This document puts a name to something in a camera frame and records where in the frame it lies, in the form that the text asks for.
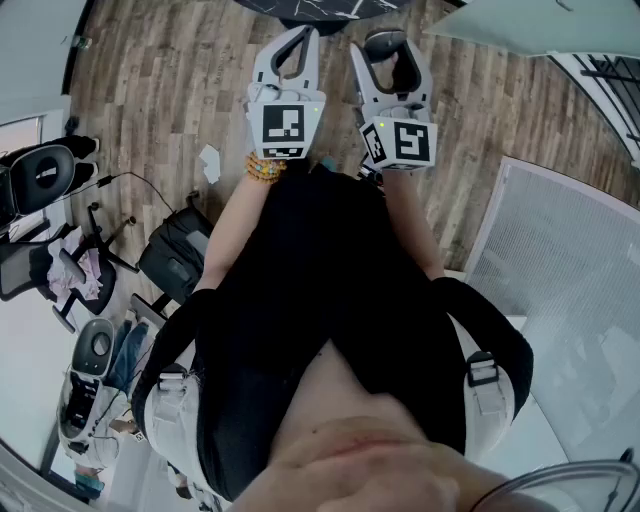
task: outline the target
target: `black table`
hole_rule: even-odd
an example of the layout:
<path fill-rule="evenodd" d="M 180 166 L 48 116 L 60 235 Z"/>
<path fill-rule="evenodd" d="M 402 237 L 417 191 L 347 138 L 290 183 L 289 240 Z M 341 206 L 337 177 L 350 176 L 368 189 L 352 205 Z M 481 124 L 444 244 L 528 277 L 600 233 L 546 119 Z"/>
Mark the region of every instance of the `black table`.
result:
<path fill-rule="evenodd" d="M 335 32 L 349 21 L 380 16 L 411 0 L 236 0 L 262 14 L 280 18 L 287 28 L 315 26 L 321 34 Z"/>

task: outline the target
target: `orange beaded bracelet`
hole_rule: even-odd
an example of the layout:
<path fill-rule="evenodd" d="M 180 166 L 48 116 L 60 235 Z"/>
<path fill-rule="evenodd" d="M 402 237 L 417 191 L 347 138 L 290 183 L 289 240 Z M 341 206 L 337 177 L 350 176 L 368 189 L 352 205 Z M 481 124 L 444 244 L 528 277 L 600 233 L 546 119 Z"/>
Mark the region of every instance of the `orange beaded bracelet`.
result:
<path fill-rule="evenodd" d="M 246 171 L 256 181 L 275 183 L 286 168 L 284 160 L 260 160 L 255 152 L 247 156 Z"/>

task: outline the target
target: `wooden floor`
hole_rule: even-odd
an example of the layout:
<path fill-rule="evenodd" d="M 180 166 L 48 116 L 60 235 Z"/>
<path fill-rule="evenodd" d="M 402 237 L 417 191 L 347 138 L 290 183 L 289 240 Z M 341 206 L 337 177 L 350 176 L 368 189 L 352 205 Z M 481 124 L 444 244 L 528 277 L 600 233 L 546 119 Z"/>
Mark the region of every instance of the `wooden floor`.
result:
<path fill-rule="evenodd" d="M 464 266 L 503 155 L 568 174 L 637 206 L 640 175 L 586 96 L 546 58 L 427 34 L 452 9 L 439 0 L 416 0 L 321 40 L 320 89 L 328 104 L 313 154 L 332 155 L 342 172 L 357 172 L 364 146 L 352 112 L 349 42 L 361 42 L 374 28 L 402 27 L 433 74 L 437 165 L 422 177 L 419 192 L 448 268 Z M 72 113 L 81 119 L 78 133 L 102 141 L 101 174 L 143 175 L 176 209 L 197 188 L 215 220 L 242 172 L 242 104 L 255 56 L 283 30 L 278 20 L 231 0 L 98 0 L 86 28 L 93 46 L 77 61 L 71 94 Z M 205 144 L 221 152 L 222 176 L 213 187 L 197 158 Z M 131 262 L 169 213 L 150 187 L 124 176 L 74 197 L 76 222 L 85 223 L 84 207 L 96 199 L 107 232 L 122 218 L 137 217 L 119 241 L 119 253 Z M 159 294 L 142 274 L 123 272 L 116 290 L 114 314 L 132 292 Z"/>

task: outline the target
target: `black shirt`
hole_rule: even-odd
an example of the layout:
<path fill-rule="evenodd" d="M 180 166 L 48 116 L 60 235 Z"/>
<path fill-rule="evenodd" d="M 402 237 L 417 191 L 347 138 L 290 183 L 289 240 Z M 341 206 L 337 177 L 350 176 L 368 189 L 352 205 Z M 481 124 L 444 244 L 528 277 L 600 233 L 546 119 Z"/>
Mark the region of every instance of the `black shirt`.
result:
<path fill-rule="evenodd" d="M 516 413 L 533 354 L 479 293 L 430 281 L 401 249 L 384 199 L 343 175 L 283 179 L 217 290 L 201 290 L 156 338 L 133 397 L 196 340 L 199 454 L 212 488 L 235 499 L 266 467 L 271 441 L 307 365 L 328 339 L 370 393 L 390 393 L 428 439 L 464 453 L 466 364 L 451 314 L 509 375 Z"/>

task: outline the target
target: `clothing pile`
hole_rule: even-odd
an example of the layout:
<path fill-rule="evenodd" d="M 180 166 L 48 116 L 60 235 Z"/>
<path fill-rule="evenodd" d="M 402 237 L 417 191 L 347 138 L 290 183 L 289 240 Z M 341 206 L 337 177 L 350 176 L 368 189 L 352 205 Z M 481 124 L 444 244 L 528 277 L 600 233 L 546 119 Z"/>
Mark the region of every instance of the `clothing pile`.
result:
<path fill-rule="evenodd" d="M 49 288 L 58 297 L 59 301 L 66 301 L 71 295 L 71 290 L 76 288 L 85 300 L 96 300 L 100 293 L 102 283 L 100 278 L 100 263 L 97 249 L 89 249 L 78 260 L 78 265 L 84 271 L 87 279 L 84 283 L 67 269 L 58 254 L 61 249 L 65 249 L 69 254 L 73 254 L 82 239 L 82 229 L 76 228 L 65 238 L 56 240 L 49 245 L 49 254 L 53 257 L 53 264 L 47 273 Z"/>

